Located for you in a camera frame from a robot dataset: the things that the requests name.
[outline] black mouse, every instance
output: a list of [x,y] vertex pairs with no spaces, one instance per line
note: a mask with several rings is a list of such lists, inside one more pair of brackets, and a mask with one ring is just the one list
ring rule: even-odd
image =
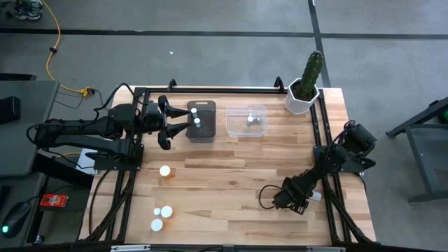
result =
[[23,227],[23,223],[28,216],[31,206],[28,202],[18,202],[6,214],[1,224],[1,233],[6,238],[16,236]]

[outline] wooden table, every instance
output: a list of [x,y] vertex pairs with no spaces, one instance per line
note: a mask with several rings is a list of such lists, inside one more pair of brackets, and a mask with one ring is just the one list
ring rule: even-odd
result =
[[[333,136],[348,120],[342,90],[324,89]],[[166,95],[170,104],[186,109],[190,100],[211,99],[217,106],[217,129],[213,143],[190,143],[185,133],[171,141],[171,150],[162,150],[157,134],[144,135],[145,154],[137,173],[126,235],[127,243],[147,244],[250,244],[250,245],[329,245],[325,201],[310,200],[304,215],[289,210],[264,210],[258,193],[267,184],[280,186],[285,176],[301,174],[314,165],[314,133],[311,115],[293,116],[284,108],[284,94],[152,94],[157,101]],[[130,103],[122,88],[113,104]],[[269,129],[261,138],[232,138],[225,128],[225,107],[262,104],[267,107]],[[321,112],[316,109],[319,122]],[[170,123],[185,122],[186,117]],[[323,144],[325,135],[321,135]],[[172,178],[162,178],[159,168],[169,165]],[[117,172],[112,171],[100,185],[94,202],[94,228],[112,202]],[[101,174],[95,176],[91,195]],[[364,233],[375,240],[369,207],[361,180],[341,174],[347,211]],[[321,183],[317,191],[322,192]],[[266,190],[262,203],[269,206],[276,190]],[[155,207],[172,206],[174,215],[162,219],[161,232],[151,231]],[[88,206],[80,238],[88,235]],[[115,222],[118,233],[121,212]],[[342,236],[339,214],[335,214]]]

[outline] white hexagonal planter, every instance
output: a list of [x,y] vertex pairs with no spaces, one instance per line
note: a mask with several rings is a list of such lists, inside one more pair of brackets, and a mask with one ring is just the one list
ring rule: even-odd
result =
[[316,101],[317,97],[319,97],[320,93],[316,86],[314,86],[314,95],[311,101],[302,101],[294,98],[291,90],[293,89],[293,84],[300,82],[301,78],[296,78],[291,84],[288,86],[288,96],[286,98],[285,108],[291,112],[293,115],[302,115],[303,113],[308,112],[309,108]]

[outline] gray floor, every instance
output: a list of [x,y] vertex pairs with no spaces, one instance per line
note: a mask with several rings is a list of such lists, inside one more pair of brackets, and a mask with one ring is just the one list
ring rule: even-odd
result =
[[[67,29],[313,31],[306,0],[105,1],[48,3]],[[315,2],[321,31],[326,33],[448,34],[446,1]],[[54,24],[45,15],[40,22],[0,19],[0,26],[52,28]],[[55,39],[54,35],[0,34],[0,72],[48,79],[45,62]],[[350,118],[378,138],[371,154],[377,166],[365,178],[378,241],[447,250],[448,200],[407,203],[409,196],[424,192],[423,183],[406,137],[390,140],[384,133],[447,96],[448,41],[324,39],[323,48],[331,86],[343,89]],[[286,83],[300,76],[313,49],[313,38],[66,35],[51,69],[65,85],[89,85],[103,94],[121,82],[166,85],[171,78],[179,85],[271,86],[276,76]],[[77,104],[76,98],[58,99]],[[98,104],[98,98],[91,97],[77,111],[55,105],[53,116],[90,118],[91,108]]]

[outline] white cap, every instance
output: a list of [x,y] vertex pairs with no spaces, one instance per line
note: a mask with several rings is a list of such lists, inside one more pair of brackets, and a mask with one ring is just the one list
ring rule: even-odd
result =
[[322,194],[320,192],[313,191],[313,196],[310,197],[311,200],[321,201]]
[[173,209],[170,206],[162,207],[162,217],[169,218],[173,214]]
[[168,165],[162,165],[162,167],[160,168],[160,175],[162,176],[168,176],[170,172],[171,169]]
[[153,220],[153,222],[151,223],[151,230],[152,231],[161,231],[163,227],[163,222],[160,219],[155,219]]

